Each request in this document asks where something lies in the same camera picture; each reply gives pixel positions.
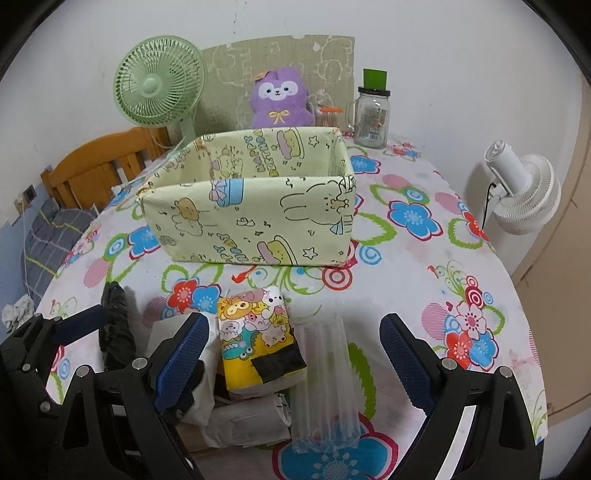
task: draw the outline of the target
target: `plush toy face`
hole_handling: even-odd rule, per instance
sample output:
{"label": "plush toy face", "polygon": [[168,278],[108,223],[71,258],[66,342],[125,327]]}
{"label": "plush toy face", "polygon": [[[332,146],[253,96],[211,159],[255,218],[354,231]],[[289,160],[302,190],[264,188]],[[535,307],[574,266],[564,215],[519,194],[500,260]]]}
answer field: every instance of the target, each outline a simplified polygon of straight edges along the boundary
{"label": "plush toy face", "polygon": [[259,87],[259,98],[270,98],[274,102],[280,102],[287,96],[295,95],[297,91],[297,83],[293,80],[286,80],[279,87],[272,82],[264,82]]}
{"label": "plush toy face", "polygon": [[251,93],[251,107],[255,113],[290,106],[306,108],[308,88],[294,67],[283,67],[267,72],[257,81]]}

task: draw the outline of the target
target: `purple plush toy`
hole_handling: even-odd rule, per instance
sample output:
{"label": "purple plush toy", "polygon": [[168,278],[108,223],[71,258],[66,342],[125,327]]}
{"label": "purple plush toy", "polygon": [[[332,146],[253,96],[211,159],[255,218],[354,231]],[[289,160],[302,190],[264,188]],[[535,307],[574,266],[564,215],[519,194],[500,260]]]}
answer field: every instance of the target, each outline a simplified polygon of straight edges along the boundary
{"label": "purple plush toy", "polygon": [[255,82],[251,107],[253,128],[306,127],[314,115],[306,109],[308,88],[294,67],[267,72]]}

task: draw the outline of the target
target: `yellow cartoon print box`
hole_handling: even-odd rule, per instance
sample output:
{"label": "yellow cartoon print box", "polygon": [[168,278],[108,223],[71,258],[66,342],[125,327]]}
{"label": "yellow cartoon print box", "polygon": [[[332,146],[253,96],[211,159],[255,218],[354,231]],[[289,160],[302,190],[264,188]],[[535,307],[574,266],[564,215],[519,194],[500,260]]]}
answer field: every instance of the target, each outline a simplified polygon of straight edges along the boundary
{"label": "yellow cartoon print box", "polygon": [[205,135],[138,192],[175,261],[342,265],[355,176],[335,128],[265,128]]}

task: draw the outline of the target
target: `screw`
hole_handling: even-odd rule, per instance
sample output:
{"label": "screw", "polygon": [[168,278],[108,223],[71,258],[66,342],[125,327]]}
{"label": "screw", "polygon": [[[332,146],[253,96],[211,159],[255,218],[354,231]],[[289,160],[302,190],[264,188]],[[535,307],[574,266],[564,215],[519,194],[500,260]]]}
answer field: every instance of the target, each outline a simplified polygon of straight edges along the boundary
{"label": "screw", "polygon": [[441,364],[443,368],[447,368],[448,370],[455,370],[457,367],[457,362],[453,358],[444,358],[441,360]]}
{"label": "screw", "polygon": [[81,377],[85,377],[86,375],[88,375],[88,372],[90,372],[90,368],[88,368],[88,365],[81,365],[76,370],[76,375],[81,378]]}
{"label": "screw", "polygon": [[509,367],[506,367],[505,365],[499,367],[499,373],[505,378],[511,378],[513,376],[513,370],[511,370]]}
{"label": "screw", "polygon": [[131,362],[131,366],[136,370],[142,370],[146,365],[148,365],[148,361],[143,356],[140,356]]}

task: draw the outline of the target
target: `chair backrest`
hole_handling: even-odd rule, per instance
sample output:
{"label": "chair backrest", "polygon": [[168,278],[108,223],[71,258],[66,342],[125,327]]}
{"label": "chair backrest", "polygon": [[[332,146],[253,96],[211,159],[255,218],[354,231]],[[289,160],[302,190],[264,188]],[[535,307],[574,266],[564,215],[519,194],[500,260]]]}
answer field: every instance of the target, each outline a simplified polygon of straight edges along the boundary
{"label": "chair backrest", "polygon": [[164,154],[158,143],[170,145],[165,128],[150,131],[135,127],[106,135],[74,150],[52,171],[44,171],[41,179],[60,206],[89,209],[96,205],[102,210],[113,196],[111,187],[122,183],[117,164],[126,179],[133,180],[144,169],[142,150],[147,150],[150,160]]}

